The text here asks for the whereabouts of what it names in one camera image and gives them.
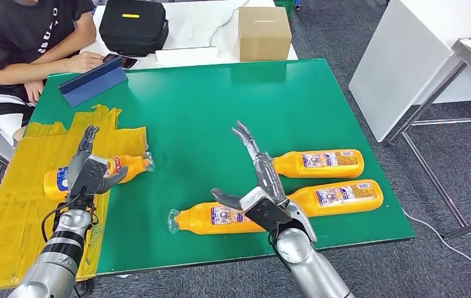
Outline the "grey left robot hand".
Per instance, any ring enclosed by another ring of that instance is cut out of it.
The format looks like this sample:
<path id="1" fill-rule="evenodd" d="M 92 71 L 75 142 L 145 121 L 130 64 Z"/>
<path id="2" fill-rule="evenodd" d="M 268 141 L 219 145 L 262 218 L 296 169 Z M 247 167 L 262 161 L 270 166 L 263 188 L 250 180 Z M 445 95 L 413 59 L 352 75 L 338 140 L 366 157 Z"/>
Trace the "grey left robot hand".
<path id="1" fill-rule="evenodd" d="M 80 140 L 68 165 L 69 196 L 103 194 L 121 182 L 127 175 L 128 167 L 124 166 L 115 174 L 106 177 L 108 159 L 92 153 L 94 137 L 99 128 L 89 125 Z"/>

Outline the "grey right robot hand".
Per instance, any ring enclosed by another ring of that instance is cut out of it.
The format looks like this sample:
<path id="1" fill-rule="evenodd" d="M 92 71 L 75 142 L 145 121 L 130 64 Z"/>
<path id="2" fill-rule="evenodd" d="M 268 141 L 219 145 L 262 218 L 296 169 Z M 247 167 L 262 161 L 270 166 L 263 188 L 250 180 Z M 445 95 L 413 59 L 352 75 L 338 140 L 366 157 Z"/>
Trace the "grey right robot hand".
<path id="1" fill-rule="evenodd" d="M 248 151 L 254 166 L 257 186 L 243 197 L 226 194 L 217 187 L 211 189 L 211 195 L 218 203 L 238 210 L 248 210 L 262 197 L 269 198 L 275 205 L 284 204 L 286 201 L 284 188 L 273 167 L 272 158 L 267 152 L 258 148 L 251 132 L 241 121 L 238 120 L 236 127 L 231 131 L 240 138 Z"/>

